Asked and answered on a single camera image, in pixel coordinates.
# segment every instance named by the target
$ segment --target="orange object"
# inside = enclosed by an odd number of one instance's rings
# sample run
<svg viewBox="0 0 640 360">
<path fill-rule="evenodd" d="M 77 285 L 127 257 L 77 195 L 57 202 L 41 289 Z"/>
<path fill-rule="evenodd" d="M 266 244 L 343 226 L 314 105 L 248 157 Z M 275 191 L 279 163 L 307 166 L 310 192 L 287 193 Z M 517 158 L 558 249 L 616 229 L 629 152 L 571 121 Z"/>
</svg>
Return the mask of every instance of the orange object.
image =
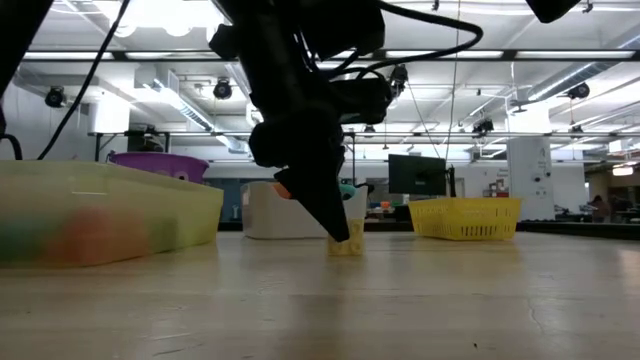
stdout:
<svg viewBox="0 0 640 360">
<path fill-rule="evenodd" d="M 280 197 L 285 199 L 291 199 L 291 193 L 282 184 L 275 183 L 273 184 L 273 188 L 276 190 L 278 195 L 280 195 Z"/>
</svg>

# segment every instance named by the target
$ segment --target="white pillar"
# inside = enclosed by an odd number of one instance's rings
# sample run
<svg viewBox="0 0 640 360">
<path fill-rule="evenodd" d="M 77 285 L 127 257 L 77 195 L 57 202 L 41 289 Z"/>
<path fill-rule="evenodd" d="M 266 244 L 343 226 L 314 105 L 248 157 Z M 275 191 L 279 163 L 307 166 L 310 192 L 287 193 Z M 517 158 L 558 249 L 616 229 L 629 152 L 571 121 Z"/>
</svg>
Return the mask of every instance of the white pillar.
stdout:
<svg viewBox="0 0 640 360">
<path fill-rule="evenodd" d="M 551 132 L 546 103 L 530 104 L 525 112 L 508 116 L 511 132 Z M 553 171 L 548 137 L 514 138 L 507 143 L 509 193 L 521 198 L 519 220 L 554 220 Z"/>
</svg>

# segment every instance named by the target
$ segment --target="person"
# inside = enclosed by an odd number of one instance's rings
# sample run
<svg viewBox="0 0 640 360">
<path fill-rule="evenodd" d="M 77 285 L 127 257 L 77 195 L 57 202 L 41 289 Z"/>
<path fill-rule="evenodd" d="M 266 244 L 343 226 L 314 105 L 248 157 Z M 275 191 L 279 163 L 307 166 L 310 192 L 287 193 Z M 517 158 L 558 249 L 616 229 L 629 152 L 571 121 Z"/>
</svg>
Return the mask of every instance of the person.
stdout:
<svg viewBox="0 0 640 360">
<path fill-rule="evenodd" d="M 593 210 L 592 215 L 594 223 L 603 223 L 605 222 L 606 218 L 611 215 L 609 204 L 602 200 L 602 196 L 600 195 L 596 195 L 593 198 L 593 201 L 589 203 L 589 205 L 596 208 L 596 210 Z"/>
</svg>

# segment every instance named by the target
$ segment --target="black cable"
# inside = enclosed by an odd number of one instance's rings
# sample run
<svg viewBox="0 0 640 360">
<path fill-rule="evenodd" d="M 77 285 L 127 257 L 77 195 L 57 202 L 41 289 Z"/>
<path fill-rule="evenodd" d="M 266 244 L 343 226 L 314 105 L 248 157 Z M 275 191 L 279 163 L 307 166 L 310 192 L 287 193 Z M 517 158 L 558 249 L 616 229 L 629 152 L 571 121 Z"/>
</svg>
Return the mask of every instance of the black cable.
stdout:
<svg viewBox="0 0 640 360">
<path fill-rule="evenodd" d="M 473 47 L 474 45 L 479 43 L 480 40 L 482 40 L 482 37 L 484 36 L 484 31 L 482 31 L 482 28 L 475 24 L 471 24 L 468 22 L 459 21 L 455 19 L 450 19 L 444 16 L 427 14 L 420 11 L 406 9 L 400 6 L 389 4 L 387 2 L 384 2 L 383 0 L 373 0 L 373 1 L 378 3 L 378 7 L 381 10 L 385 10 L 387 12 L 390 12 L 402 17 L 406 17 L 406 18 L 410 18 L 410 19 L 414 19 L 422 22 L 427 22 L 430 24 L 442 25 L 442 26 L 446 26 L 449 28 L 457 29 L 457 30 L 467 31 L 475 34 L 475 37 L 470 41 L 467 41 L 466 43 L 463 43 L 461 45 L 458 45 L 449 49 L 438 50 L 428 54 L 407 56 L 399 59 L 390 59 L 390 60 L 380 61 L 378 63 L 375 63 L 367 67 L 367 69 L 376 70 L 376 69 L 380 69 L 387 66 L 400 65 L 400 64 L 406 64 L 414 61 L 424 61 L 424 60 L 436 59 L 442 56 L 453 55 L 460 51 L 464 51 Z M 364 75 L 365 74 L 358 75 L 358 79 L 361 79 Z"/>
<path fill-rule="evenodd" d="M 349 65 L 353 64 L 356 60 L 358 60 L 359 57 L 360 57 L 360 54 L 358 53 L 358 51 L 354 51 L 353 54 L 349 55 L 349 57 L 342 64 L 327 71 L 327 75 L 329 79 L 333 79 L 334 77 L 338 76 L 335 74 L 339 74 L 342 70 L 349 67 Z"/>
<path fill-rule="evenodd" d="M 16 160 L 22 160 L 22 147 L 20 146 L 20 142 L 18 139 L 9 134 L 0 135 L 0 139 L 7 139 L 11 143 L 11 147 L 13 147 L 13 156 Z"/>
<path fill-rule="evenodd" d="M 69 111 L 67 111 L 67 114 L 64 116 L 64 118 L 62 118 L 62 121 L 60 121 L 60 125 L 58 125 L 58 128 L 53 134 L 53 137 L 51 138 L 51 140 L 49 140 L 49 143 L 47 144 L 45 149 L 42 151 L 40 156 L 38 156 L 38 160 L 43 160 L 47 156 L 47 154 L 49 154 L 49 152 L 53 148 L 53 145 L 55 145 L 56 141 L 60 137 L 60 134 L 62 134 L 62 130 L 69 122 L 69 119 L 71 119 L 71 116 L 73 115 L 73 113 L 75 113 L 75 111 L 78 109 L 78 106 L 80 106 L 82 97 L 89 89 L 91 80 L 93 79 L 93 76 L 95 75 L 96 70 L 98 69 L 98 65 L 100 65 L 100 61 L 102 61 L 102 56 L 107 51 L 107 47 L 109 46 L 111 39 L 113 39 L 113 35 L 118 30 L 118 26 L 120 26 L 120 20 L 122 20 L 122 17 L 124 16 L 125 11 L 127 11 L 127 7 L 129 6 L 130 2 L 131 0 L 122 0 L 122 5 L 120 6 L 120 11 L 118 12 L 118 16 L 116 17 L 116 20 L 113 22 L 113 25 L 111 25 L 111 29 L 109 29 L 109 32 L 107 33 L 107 37 L 104 39 L 102 46 L 100 46 L 100 50 L 98 51 L 98 54 L 96 55 L 95 60 L 93 60 L 93 64 L 91 64 L 91 69 L 89 70 L 87 77 L 84 79 L 84 83 L 80 88 L 80 92 L 78 92 L 78 96 L 76 96 L 76 99 L 73 101 L 73 104 L 71 104 Z"/>
</svg>

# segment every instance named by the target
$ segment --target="black monitor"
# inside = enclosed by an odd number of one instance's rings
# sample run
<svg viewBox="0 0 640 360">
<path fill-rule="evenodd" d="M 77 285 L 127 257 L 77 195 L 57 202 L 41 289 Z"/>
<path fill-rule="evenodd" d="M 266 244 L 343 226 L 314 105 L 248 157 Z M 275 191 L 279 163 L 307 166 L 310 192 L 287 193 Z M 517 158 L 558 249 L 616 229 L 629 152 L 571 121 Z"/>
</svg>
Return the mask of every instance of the black monitor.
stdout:
<svg viewBox="0 0 640 360">
<path fill-rule="evenodd" d="M 446 177 L 447 162 L 444 159 L 389 155 L 391 194 L 446 196 Z"/>
</svg>

